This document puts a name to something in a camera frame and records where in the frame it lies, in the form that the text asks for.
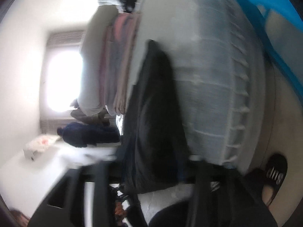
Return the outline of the black garment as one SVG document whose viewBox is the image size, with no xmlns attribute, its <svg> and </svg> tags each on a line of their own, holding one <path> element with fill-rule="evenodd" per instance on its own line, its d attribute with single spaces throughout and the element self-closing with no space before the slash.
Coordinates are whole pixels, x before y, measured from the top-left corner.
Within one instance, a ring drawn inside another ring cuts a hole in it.
<svg viewBox="0 0 303 227">
<path fill-rule="evenodd" d="M 170 59 L 148 40 L 117 152 L 124 193 L 145 194 L 185 181 L 189 155 Z"/>
</svg>

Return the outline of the black slipper with white letters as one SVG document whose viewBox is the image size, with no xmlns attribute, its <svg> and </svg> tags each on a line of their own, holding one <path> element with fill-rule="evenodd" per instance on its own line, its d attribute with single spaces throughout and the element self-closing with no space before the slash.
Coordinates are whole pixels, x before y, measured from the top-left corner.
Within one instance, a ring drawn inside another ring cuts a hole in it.
<svg viewBox="0 0 303 227">
<path fill-rule="evenodd" d="M 268 207 L 276 197 L 288 171 L 288 162 L 283 154 L 275 153 L 267 161 L 265 183 L 262 189 L 263 203 Z"/>
</svg>

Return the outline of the white cardboard box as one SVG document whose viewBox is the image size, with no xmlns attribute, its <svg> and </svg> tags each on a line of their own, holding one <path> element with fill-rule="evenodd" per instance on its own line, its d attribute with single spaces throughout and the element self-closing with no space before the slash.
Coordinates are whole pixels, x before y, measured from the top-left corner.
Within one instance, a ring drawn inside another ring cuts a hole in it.
<svg viewBox="0 0 303 227">
<path fill-rule="evenodd" d="M 60 136 L 41 134 L 23 147 L 24 157 L 28 160 L 35 161 L 43 153 L 45 153 L 51 146 L 53 146 Z"/>
</svg>

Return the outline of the dark blue garment on floor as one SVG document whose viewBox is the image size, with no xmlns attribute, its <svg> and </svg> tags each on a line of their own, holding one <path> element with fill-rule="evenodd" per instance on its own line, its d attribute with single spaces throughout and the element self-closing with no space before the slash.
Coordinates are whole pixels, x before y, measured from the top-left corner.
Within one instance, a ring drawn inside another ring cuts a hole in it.
<svg viewBox="0 0 303 227">
<path fill-rule="evenodd" d="M 57 134 L 63 140 L 76 148 L 86 148 L 88 145 L 110 144 L 120 141 L 120 133 L 115 127 L 104 127 L 99 124 L 81 124 L 71 122 L 65 127 L 57 128 Z"/>
</svg>

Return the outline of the grey folded top garment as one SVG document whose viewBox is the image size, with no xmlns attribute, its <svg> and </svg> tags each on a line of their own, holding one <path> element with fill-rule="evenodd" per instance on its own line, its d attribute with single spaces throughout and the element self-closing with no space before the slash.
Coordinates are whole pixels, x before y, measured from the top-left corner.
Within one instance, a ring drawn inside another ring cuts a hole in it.
<svg viewBox="0 0 303 227">
<path fill-rule="evenodd" d="M 107 27 L 118 15 L 115 5 L 99 6 L 85 31 L 80 54 L 83 59 L 81 90 L 77 102 L 87 116 L 98 114 L 100 101 L 100 64 L 103 56 L 104 36 Z"/>
</svg>

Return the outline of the white quilted bedspread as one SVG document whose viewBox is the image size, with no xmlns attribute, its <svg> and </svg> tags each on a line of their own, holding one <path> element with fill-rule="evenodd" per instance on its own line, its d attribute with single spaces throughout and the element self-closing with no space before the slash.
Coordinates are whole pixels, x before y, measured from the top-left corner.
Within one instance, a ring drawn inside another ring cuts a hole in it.
<svg viewBox="0 0 303 227">
<path fill-rule="evenodd" d="M 261 44 L 236 0 L 140 0 L 131 65 L 139 76 L 148 40 L 170 59 L 189 160 L 250 165 L 264 106 Z"/>
</svg>

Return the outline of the blue plastic bin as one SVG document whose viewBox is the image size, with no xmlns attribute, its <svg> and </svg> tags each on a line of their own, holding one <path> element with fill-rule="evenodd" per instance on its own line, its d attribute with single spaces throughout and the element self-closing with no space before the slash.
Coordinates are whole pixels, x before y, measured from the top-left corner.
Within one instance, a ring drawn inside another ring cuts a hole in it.
<svg viewBox="0 0 303 227">
<path fill-rule="evenodd" d="M 236 0 L 267 55 L 302 101 L 302 0 Z"/>
</svg>

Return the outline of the beige folded garment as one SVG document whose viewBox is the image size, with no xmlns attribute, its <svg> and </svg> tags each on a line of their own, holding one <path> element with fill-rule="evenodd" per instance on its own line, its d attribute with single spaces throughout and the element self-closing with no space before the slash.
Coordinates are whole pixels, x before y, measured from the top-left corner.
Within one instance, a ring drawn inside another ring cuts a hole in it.
<svg viewBox="0 0 303 227">
<path fill-rule="evenodd" d="M 118 44 L 119 53 L 117 63 L 120 64 L 118 66 L 117 92 L 113 101 L 113 109 L 117 115 L 125 114 L 126 111 L 129 69 L 140 19 L 140 13 L 122 13 L 119 14 L 114 26 L 114 38 Z"/>
</svg>

